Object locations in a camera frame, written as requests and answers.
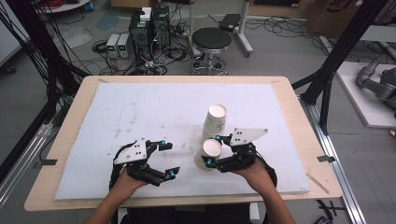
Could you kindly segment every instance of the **person's right arm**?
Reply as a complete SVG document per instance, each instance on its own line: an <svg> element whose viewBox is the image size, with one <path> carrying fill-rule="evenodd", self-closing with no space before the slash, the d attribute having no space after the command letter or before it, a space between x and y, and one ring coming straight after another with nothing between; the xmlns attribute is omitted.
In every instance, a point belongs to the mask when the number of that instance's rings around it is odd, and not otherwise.
<svg viewBox="0 0 396 224"><path fill-rule="evenodd" d="M249 185L262 196L271 224L296 223L285 202L277 192L264 165L259 160L256 160L247 169L235 171L234 173L244 177Z"/></svg>

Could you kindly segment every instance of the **white mat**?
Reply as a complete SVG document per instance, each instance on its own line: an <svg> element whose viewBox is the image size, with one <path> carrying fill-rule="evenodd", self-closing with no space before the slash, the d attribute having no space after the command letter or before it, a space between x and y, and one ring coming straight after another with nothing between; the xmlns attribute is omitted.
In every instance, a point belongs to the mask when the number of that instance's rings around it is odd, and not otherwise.
<svg viewBox="0 0 396 224"><path fill-rule="evenodd" d="M268 84L101 84L81 125L56 199L97 199L108 193L112 160L121 146L145 137L173 143L148 164L160 171L180 166L175 180L146 186L134 197L255 193L241 176L196 168L193 154L208 108L227 108L226 133L233 128L267 128L253 143L278 175L278 190L310 190L274 91ZM223 148L221 157L231 155Z"/></svg>
<svg viewBox="0 0 396 224"><path fill-rule="evenodd" d="M393 117L396 111L390 109L383 101L376 98L372 91L356 85L356 77L359 71L366 65L367 63L343 63L337 72L341 83L367 127L396 128L396 118ZM379 82L382 72L394 66L380 64L375 69L372 80Z"/></svg>

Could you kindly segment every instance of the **wooden table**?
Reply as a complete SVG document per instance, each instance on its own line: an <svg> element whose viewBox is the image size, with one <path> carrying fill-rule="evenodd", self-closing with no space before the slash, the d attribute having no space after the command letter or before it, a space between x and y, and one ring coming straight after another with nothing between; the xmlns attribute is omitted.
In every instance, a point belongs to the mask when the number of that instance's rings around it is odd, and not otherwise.
<svg viewBox="0 0 396 224"><path fill-rule="evenodd" d="M314 131L285 77L86 77L70 107L64 123L56 137L47 160L57 160L56 165L43 166L26 200L27 211L94 208L100 200L54 200L62 179L64 166L70 149L75 143L78 130L90 108L100 83L267 83L276 94L291 138L297 149L311 191L306 194L282 194L284 200L339 198L341 187L327 162L319 162L323 150ZM210 197L138 198L125 202L123 206L161 206L209 203L260 202L257 195L222 195Z"/></svg>

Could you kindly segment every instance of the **round stool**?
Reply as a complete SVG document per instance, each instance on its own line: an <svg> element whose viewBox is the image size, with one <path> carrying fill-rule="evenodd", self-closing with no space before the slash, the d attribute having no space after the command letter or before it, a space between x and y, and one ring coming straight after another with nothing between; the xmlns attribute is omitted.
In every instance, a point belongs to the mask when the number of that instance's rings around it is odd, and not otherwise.
<svg viewBox="0 0 396 224"><path fill-rule="evenodd" d="M229 34L218 28L203 28L192 34L191 43L202 55L192 61L190 74L211 75L213 71L217 76L228 75L225 62L213 54L222 53L230 47Z"/></svg>

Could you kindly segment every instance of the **person's left hand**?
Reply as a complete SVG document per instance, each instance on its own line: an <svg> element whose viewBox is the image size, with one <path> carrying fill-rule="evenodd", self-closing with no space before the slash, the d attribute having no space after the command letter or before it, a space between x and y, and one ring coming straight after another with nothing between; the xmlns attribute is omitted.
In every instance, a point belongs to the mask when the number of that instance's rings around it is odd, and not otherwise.
<svg viewBox="0 0 396 224"><path fill-rule="evenodd" d="M138 188L146 186L147 184L146 182L128 176L126 169L123 169L116 184L113 189L111 189L110 194L123 203L125 200L129 199Z"/></svg>

